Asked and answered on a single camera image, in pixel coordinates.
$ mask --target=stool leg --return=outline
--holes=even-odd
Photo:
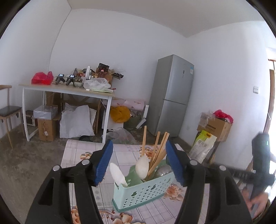
[[[9,140],[10,140],[10,145],[12,147],[12,139],[10,138],[10,131],[9,131],[9,127],[8,127],[8,122],[7,122],[6,118],[4,120],[5,120],[6,129],[7,129],[7,134],[8,134]]]
[[[10,129],[11,129],[11,131],[12,131],[12,121],[11,121],[10,118],[9,118],[9,122],[10,122]]]
[[[22,132],[23,132],[23,135],[25,135],[25,130],[24,130],[24,126],[23,126],[23,113],[22,113],[22,109],[21,111],[19,112],[19,116],[20,116],[20,120],[21,120],[21,129],[22,129]]]

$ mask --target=chair seat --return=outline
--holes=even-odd
[[[0,116],[1,117],[7,117],[17,111],[20,111],[22,107],[19,106],[6,106],[2,109],[0,109]]]

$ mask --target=white ceramic spoon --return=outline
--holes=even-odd
[[[128,186],[122,171],[120,170],[120,168],[116,164],[111,162],[110,166],[109,166],[109,169],[110,169],[110,173],[111,173],[111,176],[112,176],[113,180],[115,181],[115,183],[118,186],[120,184],[122,184],[124,187]]]
[[[140,157],[135,165],[135,172],[141,180],[145,179],[148,174],[148,157],[143,155]]]

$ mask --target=silver refrigerator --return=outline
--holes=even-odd
[[[147,115],[147,129],[177,137],[189,101],[194,65],[176,55],[158,60]]]

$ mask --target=basket hole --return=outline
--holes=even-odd
[[[137,191],[133,192],[131,196],[134,197],[136,194],[137,194]]]

